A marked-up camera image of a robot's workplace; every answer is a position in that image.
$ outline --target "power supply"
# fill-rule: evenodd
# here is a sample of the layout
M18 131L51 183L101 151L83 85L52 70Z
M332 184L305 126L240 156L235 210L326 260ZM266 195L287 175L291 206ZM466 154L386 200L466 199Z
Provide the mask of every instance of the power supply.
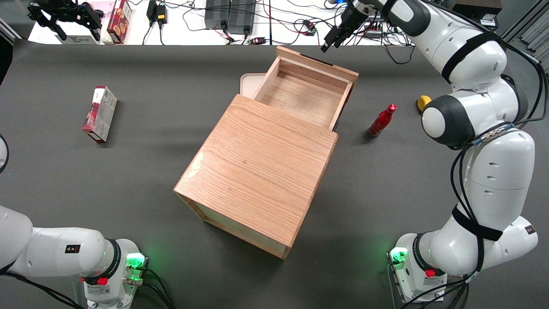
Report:
M206 0L204 23L208 29L225 29L229 20L231 0Z
M229 13L229 33L251 35L254 29L256 0L232 0Z

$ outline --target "white table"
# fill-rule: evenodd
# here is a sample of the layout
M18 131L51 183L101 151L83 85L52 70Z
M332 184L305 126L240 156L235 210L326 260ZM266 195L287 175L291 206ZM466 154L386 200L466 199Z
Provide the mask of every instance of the white table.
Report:
M93 3L97 0L88 0L88 2ZM291 2L299 5L316 5L318 7L323 7L323 0L290 0ZM141 45L143 38L147 30L149 29L149 21L146 17L148 0L142 2L137 2L133 0L132 2L136 3L131 4L133 9L132 18L130 21L130 28L126 34L126 45ZM171 0L173 4L185 4L189 3L186 0ZM206 0L195 0L194 4L196 8L204 8ZM167 8L167 19L168 23L163 27L163 42L165 45L225 45L228 41L222 37L220 34L216 33L215 30L200 30L200 31L190 31L188 27L192 30L203 29L205 28L204 24L204 10L191 10L188 5L181 6L177 8L173 4L167 3L169 6ZM254 19L254 29L252 35L249 38L253 37L265 37L269 39L270 36L270 23L268 18L269 13L269 0L260 0L256 5L256 16ZM311 17L329 19L327 20L330 24L338 24L341 22L341 18L338 16L335 18L336 14L342 13L343 8L337 9L319 9L314 7L298 7L290 3L288 0L271 0L271 27L272 27L272 39L281 43L292 43L296 45L319 45L324 43L324 37L330 30L330 27L326 23L317 23L316 27L318 29L317 36L305 36L298 35L291 30L294 30L292 25L298 19L311 19ZM281 10L296 12L296 13L287 13ZM243 35L232 35L235 40L242 40ZM391 43L400 44L404 43L406 39L403 36L391 35L389 38ZM54 36L49 28L40 27L35 24L31 35L29 36L29 41L45 43L45 44L61 44L61 42ZM154 24L150 33L147 36L145 41L146 45L160 45L160 31L158 24ZM380 45L379 40L368 40L363 38L359 45Z

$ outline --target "yellow object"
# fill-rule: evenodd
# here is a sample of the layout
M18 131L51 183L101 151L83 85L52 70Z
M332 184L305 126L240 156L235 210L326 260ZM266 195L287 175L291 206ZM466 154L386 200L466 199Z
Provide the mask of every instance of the yellow object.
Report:
M428 96L421 96L417 100L417 108L422 112L425 110L425 106L431 102L431 98Z

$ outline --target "red bottle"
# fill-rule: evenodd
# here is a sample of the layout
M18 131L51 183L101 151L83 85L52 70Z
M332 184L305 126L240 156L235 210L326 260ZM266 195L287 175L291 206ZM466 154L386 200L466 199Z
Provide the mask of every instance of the red bottle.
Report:
M372 126L368 129L368 132L372 134L373 136L379 136L381 134L381 131L387 127L389 122L391 122L391 119L393 118L393 113L396 111L396 105L391 104L387 108L387 110L382 111L381 114L379 114L378 118L374 121Z

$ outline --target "cardboard box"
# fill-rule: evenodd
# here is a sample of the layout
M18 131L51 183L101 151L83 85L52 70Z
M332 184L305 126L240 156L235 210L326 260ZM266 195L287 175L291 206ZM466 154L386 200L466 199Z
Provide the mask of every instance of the cardboard box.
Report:
M113 8L113 14L110 18L107 32L115 44L124 44L128 28L130 27L130 19L132 10L130 4L126 0L116 0Z
M357 78L277 47L255 99L234 98L174 192L202 220L285 259Z
M106 142L117 102L118 99L107 86L97 86L82 131L98 143Z

